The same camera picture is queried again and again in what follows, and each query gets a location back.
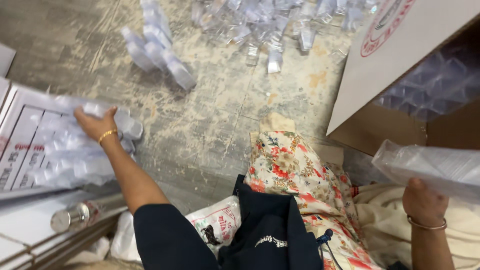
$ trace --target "shirt sleeve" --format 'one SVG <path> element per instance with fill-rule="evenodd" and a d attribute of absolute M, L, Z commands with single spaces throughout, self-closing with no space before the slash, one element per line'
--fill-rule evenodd
<path fill-rule="evenodd" d="M 133 227 L 145 270 L 218 269 L 213 252 L 171 204 L 141 206 Z"/>

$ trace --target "red logo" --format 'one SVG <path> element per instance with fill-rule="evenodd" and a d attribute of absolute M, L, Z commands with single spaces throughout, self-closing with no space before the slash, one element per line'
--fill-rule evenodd
<path fill-rule="evenodd" d="M 367 35 L 363 39 L 360 55 L 374 53 L 395 32 L 415 0 L 386 0 L 375 15 Z"/>

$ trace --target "gold bangle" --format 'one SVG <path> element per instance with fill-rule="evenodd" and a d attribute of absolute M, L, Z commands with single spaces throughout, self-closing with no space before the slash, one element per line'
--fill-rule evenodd
<path fill-rule="evenodd" d="M 100 146 L 102 146 L 102 144 L 101 144 L 102 140 L 103 140 L 106 136 L 108 136 L 108 135 L 110 135 L 110 134 L 113 134 L 113 133 L 117 133 L 117 129 L 112 129 L 112 130 L 109 130 L 109 131 L 103 133 L 103 135 L 101 135 L 101 137 L 98 139 L 98 144 L 99 144 Z"/>
<path fill-rule="evenodd" d="M 410 224 L 415 225 L 415 226 L 417 226 L 419 228 L 422 228 L 422 229 L 425 229 L 425 230 L 444 230 L 444 229 L 447 228 L 447 220 L 445 218 L 444 218 L 444 223 L 439 227 L 428 227 L 428 226 L 420 225 L 420 224 L 414 222 L 412 220 L 412 217 L 409 216 L 409 215 L 407 215 L 407 220 Z"/>

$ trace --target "floral print dress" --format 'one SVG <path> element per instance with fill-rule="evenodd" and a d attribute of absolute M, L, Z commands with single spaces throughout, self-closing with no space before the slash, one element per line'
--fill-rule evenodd
<path fill-rule="evenodd" d="M 340 166 L 322 162 L 300 135 L 260 133 L 244 182 L 257 192 L 293 195 L 316 237 L 332 229 L 329 245 L 343 269 L 380 269 L 366 252 L 350 179 Z M 335 269 L 328 255 L 324 262 L 325 269 Z"/>

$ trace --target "hand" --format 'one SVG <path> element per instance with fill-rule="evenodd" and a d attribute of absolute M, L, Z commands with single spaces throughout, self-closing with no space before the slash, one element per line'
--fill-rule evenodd
<path fill-rule="evenodd" d="M 117 129 L 113 116 L 117 112 L 117 106 L 113 106 L 105 112 L 103 119 L 88 116 L 84 113 L 82 107 L 78 107 L 73 111 L 73 115 L 77 119 L 78 124 L 83 131 L 95 141 L 98 141 L 105 132 Z"/>
<path fill-rule="evenodd" d="M 440 227 L 448 206 L 448 197 L 428 189 L 418 178 L 411 178 L 403 193 L 403 208 L 413 221 L 428 227 Z"/>

